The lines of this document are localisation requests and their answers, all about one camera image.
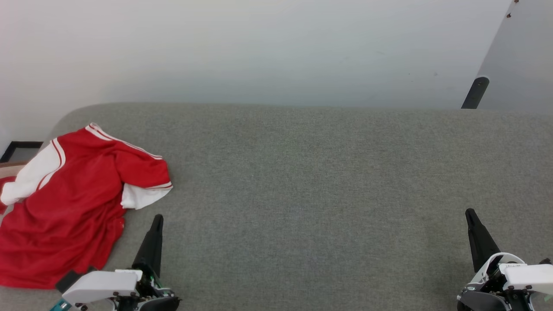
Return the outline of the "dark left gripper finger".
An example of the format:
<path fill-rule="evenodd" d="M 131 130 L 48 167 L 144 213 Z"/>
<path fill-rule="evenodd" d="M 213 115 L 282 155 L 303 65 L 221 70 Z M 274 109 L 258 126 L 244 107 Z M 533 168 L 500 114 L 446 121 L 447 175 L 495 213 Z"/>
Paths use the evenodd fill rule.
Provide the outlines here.
<path fill-rule="evenodd" d="M 156 215 L 134 258 L 133 269 L 142 270 L 150 276 L 161 276 L 163 224 L 164 217 Z"/>

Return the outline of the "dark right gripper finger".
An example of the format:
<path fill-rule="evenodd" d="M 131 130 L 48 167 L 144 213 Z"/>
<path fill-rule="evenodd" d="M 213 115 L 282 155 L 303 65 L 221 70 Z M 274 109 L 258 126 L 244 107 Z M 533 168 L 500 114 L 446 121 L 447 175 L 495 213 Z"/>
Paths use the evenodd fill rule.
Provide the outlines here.
<path fill-rule="evenodd" d="M 474 209 L 467 209 L 465 217 L 474 272 L 477 272 L 500 249 Z"/>

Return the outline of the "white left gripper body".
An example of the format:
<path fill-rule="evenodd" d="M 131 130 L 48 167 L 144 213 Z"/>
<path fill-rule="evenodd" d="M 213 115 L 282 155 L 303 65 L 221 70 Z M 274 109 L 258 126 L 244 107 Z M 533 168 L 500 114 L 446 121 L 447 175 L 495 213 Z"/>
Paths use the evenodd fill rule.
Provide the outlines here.
<path fill-rule="evenodd" d="M 177 311 L 181 303 L 174 291 L 142 270 L 90 272 L 63 293 L 62 299 L 73 305 L 70 311 L 89 311 L 89 305 L 98 301 L 107 302 L 111 311 Z"/>

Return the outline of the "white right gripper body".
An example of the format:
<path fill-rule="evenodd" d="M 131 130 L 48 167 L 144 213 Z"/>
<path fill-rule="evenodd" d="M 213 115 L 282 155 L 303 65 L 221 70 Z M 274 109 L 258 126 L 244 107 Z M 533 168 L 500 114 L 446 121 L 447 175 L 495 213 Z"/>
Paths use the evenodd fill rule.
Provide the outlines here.
<path fill-rule="evenodd" d="M 494 254 L 458 294 L 458 311 L 553 311 L 553 264 Z"/>

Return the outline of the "red and white jersey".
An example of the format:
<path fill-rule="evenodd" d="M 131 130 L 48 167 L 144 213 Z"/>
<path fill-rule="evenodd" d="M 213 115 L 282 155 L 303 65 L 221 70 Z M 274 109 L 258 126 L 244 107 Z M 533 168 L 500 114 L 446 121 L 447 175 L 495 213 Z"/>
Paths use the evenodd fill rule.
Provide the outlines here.
<path fill-rule="evenodd" d="M 166 196 L 168 164 L 97 124 L 52 139 L 0 190 L 0 287 L 53 289 L 102 269 L 127 210 Z"/>

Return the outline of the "brown board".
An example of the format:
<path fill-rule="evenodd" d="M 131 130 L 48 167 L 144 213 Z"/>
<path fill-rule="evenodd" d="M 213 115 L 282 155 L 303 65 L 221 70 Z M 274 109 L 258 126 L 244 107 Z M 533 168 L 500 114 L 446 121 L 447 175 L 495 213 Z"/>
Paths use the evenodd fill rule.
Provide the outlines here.
<path fill-rule="evenodd" d="M 0 179 L 11 178 L 24 168 L 28 162 L 6 162 L 0 163 Z"/>

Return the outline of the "black slanted pole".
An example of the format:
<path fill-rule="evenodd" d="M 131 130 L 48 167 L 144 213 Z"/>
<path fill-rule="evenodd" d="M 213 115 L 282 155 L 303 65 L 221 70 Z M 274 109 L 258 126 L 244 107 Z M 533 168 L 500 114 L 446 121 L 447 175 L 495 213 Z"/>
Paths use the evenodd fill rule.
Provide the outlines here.
<path fill-rule="evenodd" d="M 489 78 L 486 76 L 479 76 L 474 79 L 474 82 L 472 83 L 461 108 L 477 109 L 486 92 L 486 89 L 489 86 L 489 83 Z"/>

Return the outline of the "black frame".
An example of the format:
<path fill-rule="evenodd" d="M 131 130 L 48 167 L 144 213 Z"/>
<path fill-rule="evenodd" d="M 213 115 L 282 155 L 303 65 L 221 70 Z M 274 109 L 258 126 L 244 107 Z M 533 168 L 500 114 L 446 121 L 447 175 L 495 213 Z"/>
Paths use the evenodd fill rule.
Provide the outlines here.
<path fill-rule="evenodd" d="M 44 142 L 12 141 L 0 157 L 0 163 L 28 162 L 39 152 Z"/>

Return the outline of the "grey wall panel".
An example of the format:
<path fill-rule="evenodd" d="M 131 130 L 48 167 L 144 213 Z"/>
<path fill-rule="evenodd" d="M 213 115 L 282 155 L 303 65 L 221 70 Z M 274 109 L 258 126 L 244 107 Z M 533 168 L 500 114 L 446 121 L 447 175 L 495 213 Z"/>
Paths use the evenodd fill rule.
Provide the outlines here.
<path fill-rule="evenodd" d="M 553 0 L 515 0 L 479 70 L 478 108 L 553 114 Z"/>

